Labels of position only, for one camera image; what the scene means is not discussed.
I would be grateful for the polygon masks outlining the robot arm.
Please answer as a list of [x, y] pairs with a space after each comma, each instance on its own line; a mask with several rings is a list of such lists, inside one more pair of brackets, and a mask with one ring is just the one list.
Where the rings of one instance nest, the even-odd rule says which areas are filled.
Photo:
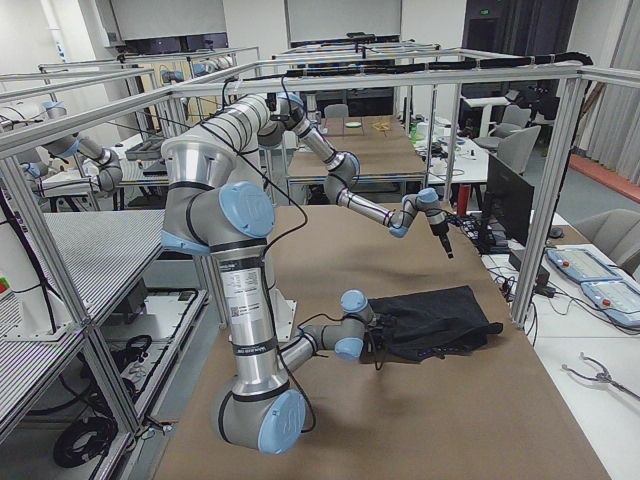
[[453, 257], [446, 212], [440, 207], [436, 191], [429, 187], [408, 194], [398, 210], [389, 210], [354, 193], [351, 187], [360, 173], [359, 160], [351, 152], [334, 148], [307, 118], [302, 100], [294, 94], [245, 96], [191, 130], [193, 134], [203, 134], [217, 151], [229, 153], [232, 159], [243, 159], [245, 145], [250, 141], [256, 140], [266, 147], [269, 142], [279, 140], [284, 131], [295, 133], [323, 162], [327, 170], [324, 192], [332, 204], [387, 227], [397, 238], [406, 235], [415, 217], [422, 212], [447, 256]]
[[334, 324], [307, 324], [281, 347], [266, 279], [275, 212], [262, 187], [233, 182], [237, 154], [217, 142], [173, 138], [162, 146], [170, 178], [163, 245], [209, 256], [230, 328], [236, 375], [214, 399], [213, 428], [227, 443], [266, 454], [291, 449], [304, 430], [307, 400], [293, 372], [320, 350], [356, 360], [374, 312], [359, 290], [341, 298]]

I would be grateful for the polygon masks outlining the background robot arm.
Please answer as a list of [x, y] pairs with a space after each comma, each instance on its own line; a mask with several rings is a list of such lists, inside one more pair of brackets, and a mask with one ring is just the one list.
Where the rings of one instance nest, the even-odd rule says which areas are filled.
[[121, 183], [123, 172], [118, 154], [86, 136], [67, 135], [42, 148], [52, 159], [67, 163], [67, 168], [53, 173], [34, 149], [19, 161], [30, 189], [41, 198], [111, 194]]

